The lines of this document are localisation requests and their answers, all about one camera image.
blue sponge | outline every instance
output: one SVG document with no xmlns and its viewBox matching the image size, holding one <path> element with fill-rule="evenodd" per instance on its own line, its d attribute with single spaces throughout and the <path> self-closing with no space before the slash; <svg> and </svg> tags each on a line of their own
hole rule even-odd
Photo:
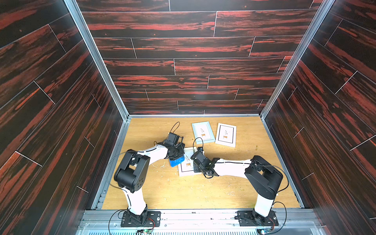
<svg viewBox="0 0 376 235">
<path fill-rule="evenodd" d="M 173 161 L 170 160 L 170 165 L 171 165 L 171 167 L 176 167 L 177 165 L 179 165 L 183 161 L 184 161 L 184 156 L 181 156 L 180 158 L 178 158 L 176 160 L 173 160 Z"/>
</svg>

wire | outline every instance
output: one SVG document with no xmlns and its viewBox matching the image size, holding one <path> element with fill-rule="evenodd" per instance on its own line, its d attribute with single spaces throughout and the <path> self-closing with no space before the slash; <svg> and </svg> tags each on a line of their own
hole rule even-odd
<svg viewBox="0 0 376 235">
<path fill-rule="evenodd" d="M 201 139 L 201 141 L 202 141 L 202 148 L 204 148 L 204 141 L 203 141 L 203 139 L 202 139 L 201 137 L 197 137 L 196 139 L 194 139 L 193 144 L 192 144 L 193 153 L 194 153 L 194 142 L 195 142 L 197 139 Z"/>
<path fill-rule="evenodd" d="M 283 226 L 286 224 L 286 220 L 287 220 L 287 209 L 286 209 L 286 206 L 285 206 L 285 204 L 283 204 L 282 202 L 278 202 L 278 203 L 281 203 L 281 204 L 283 205 L 283 207 L 285 208 L 285 213 L 286 213 L 286 216 L 285 216 L 285 222 L 283 223 L 282 227 L 280 227 L 280 229 L 278 229 L 278 230 L 275 231 L 275 232 L 267 233 L 267 234 L 278 233 L 278 232 L 283 228 Z"/>
<path fill-rule="evenodd" d="M 175 123 L 175 124 L 172 126 L 171 130 L 174 129 L 174 126 L 175 126 L 176 124 L 178 124 L 178 123 L 179 123 L 179 125 L 177 126 L 177 128 L 176 128 L 172 133 L 174 133 L 174 132 L 179 128 L 179 126 L 180 126 L 180 122 L 178 121 L 177 123 Z"/>
</svg>

aluminum frame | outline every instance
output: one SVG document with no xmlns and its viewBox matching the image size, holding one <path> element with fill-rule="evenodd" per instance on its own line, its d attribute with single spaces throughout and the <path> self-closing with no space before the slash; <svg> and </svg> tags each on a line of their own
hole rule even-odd
<svg viewBox="0 0 376 235">
<path fill-rule="evenodd" d="M 129 113 L 125 107 L 119 92 L 117 91 L 114 82 L 111 79 L 110 73 L 107 70 L 105 62 L 102 59 L 102 56 L 99 53 L 97 45 L 94 42 L 94 38 L 90 33 L 88 25 L 86 24 L 85 19 L 81 13 L 81 10 L 76 2 L 76 0 L 64 0 L 65 5 L 68 8 L 69 13 L 71 14 L 74 23 L 76 24 L 78 31 L 80 32 L 83 41 L 85 42 L 88 50 L 93 57 L 94 63 L 96 64 L 99 73 L 102 75 L 102 78 L 115 101 L 116 107 L 119 110 L 119 113 L 124 121 L 128 119 Z"/>
<path fill-rule="evenodd" d="M 317 32 L 318 28 L 320 27 L 321 23 L 323 22 L 324 18 L 328 14 L 330 8 L 332 7 L 335 0 L 324 0 L 319 9 L 317 10 L 315 16 L 313 17 L 310 25 L 308 26 L 307 31 L 305 32 L 302 40 L 300 41 L 296 51 L 294 52 L 291 61 L 288 63 L 286 70 L 281 76 L 276 88 L 274 89 L 271 97 L 269 98 L 267 104 L 261 111 L 261 119 L 265 119 L 268 115 L 271 107 L 273 106 L 274 102 L 277 100 L 279 94 L 281 93 L 283 87 L 287 83 L 288 79 L 290 78 L 291 74 L 293 73 L 295 67 L 298 65 L 300 58 L 303 56 L 305 50 L 307 49 L 308 45 L 310 44 L 313 36 Z"/>
</svg>

white picture frame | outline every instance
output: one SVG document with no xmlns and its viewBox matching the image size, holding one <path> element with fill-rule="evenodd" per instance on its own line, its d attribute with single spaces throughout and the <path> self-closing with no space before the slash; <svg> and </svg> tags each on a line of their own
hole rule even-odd
<svg viewBox="0 0 376 235">
<path fill-rule="evenodd" d="M 182 163 L 179 163 L 179 165 L 177 166 L 179 176 L 192 176 L 195 174 L 201 174 L 201 172 L 194 172 L 193 161 L 191 160 L 191 156 L 194 153 L 193 150 L 194 152 L 197 152 L 196 147 L 184 148 L 184 161 Z"/>
<path fill-rule="evenodd" d="M 215 143 L 235 148 L 236 126 L 218 123 Z"/>
<path fill-rule="evenodd" d="M 192 128 L 195 138 L 201 137 L 204 143 L 211 143 L 215 141 L 213 131 L 208 121 L 192 123 Z M 202 144 L 201 139 L 197 139 L 196 143 Z"/>
</svg>

wooden table surface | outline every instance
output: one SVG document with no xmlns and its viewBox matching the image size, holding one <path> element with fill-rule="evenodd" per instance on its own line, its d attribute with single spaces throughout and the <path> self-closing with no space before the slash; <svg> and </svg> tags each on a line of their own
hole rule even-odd
<svg viewBox="0 0 376 235">
<path fill-rule="evenodd" d="M 259 117 L 132 118 L 122 152 L 153 147 L 154 141 L 161 142 L 167 137 L 177 121 L 180 126 L 175 133 L 184 136 L 186 147 L 191 147 L 195 139 L 192 123 L 209 121 L 214 136 L 218 123 L 237 126 L 235 148 L 214 142 L 204 144 L 205 156 L 209 159 L 245 160 L 260 155 L 270 164 L 282 167 Z M 116 169 L 123 156 L 119 157 Z M 113 178 L 111 184 L 118 186 Z M 280 189 L 286 185 L 284 176 Z M 149 209 L 253 208 L 257 200 L 257 192 L 247 179 L 233 176 L 206 179 L 202 174 L 179 177 L 177 166 L 172 168 L 167 159 L 149 166 L 142 190 Z M 291 187 L 280 192 L 276 201 L 284 203 L 287 208 L 300 207 Z M 127 207 L 124 193 L 110 186 L 102 209 Z"/>
</svg>

